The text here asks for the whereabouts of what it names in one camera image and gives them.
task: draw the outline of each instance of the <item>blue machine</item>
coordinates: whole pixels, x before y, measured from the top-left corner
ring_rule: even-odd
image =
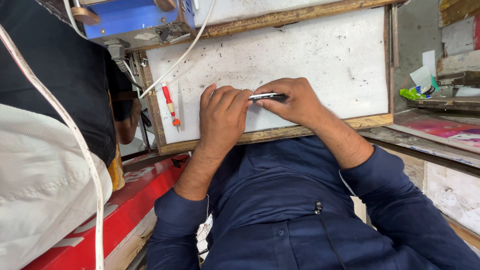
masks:
[[[84,25],[87,38],[98,44],[122,40],[129,44],[128,49],[135,49],[167,42],[173,44],[196,36],[191,0],[79,2],[100,19],[98,24]]]

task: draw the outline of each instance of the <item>green plastic wrapper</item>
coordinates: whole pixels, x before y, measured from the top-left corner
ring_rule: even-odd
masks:
[[[410,100],[431,98],[431,96],[429,96],[429,95],[420,94],[420,91],[421,91],[420,86],[414,87],[410,90],[401,89],[400,90],[400,95],[402,97],[406,97]]]

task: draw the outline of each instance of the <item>shirt cuff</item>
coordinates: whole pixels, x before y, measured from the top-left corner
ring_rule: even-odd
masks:
[[[180,197],[173,188],[155,201],[155,214],[158,221],[185,230],[196,230],[205,222],[208,199],[191,201]]]
[[[357,167],[340,170],[343,180],[358,197],[381,187],[396,189],[409,182],[408,177],[403,177],[404,163],[401,158],[377,145],[373,147],[374,152],[367,161]]]

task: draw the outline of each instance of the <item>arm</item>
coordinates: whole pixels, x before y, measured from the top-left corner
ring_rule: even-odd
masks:
[[[205,222],[206,192],[223,158],[245,131],[251,90],[213,84],[200,99],[200,141],[175,186],[155,201],[157,222],[148,244],[148,267],[199,269],[196,233]]]
[[[122,112],[125,106],[124,100],[112,102],[113,113],[115,114],[115,130],[117,132],[117,138],[119,143],[127,145],[133,141],[135,137],[135,131],[137,130],[137,124],[140,120],[140,113],[142,111],[142,105],[138,99],[132,100],[132,108],[125,118],[125,113]]]
[[[255,94],[286,94],[285,104],[263,99],[257,105],[303,125],[325,143],[342,178],[367,205],[380,233],[396,246],[409,246],[441,269],[473,269],[476,254],[455,234],[432,202],[403,173],[402,160],[372,146],[323,107],[307,79],[280,79]]]

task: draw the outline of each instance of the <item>pink poster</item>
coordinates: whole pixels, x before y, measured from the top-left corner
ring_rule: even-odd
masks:
[[[413,120],[401,124],[424,133],[480,147],[480,126],[435,118]]]

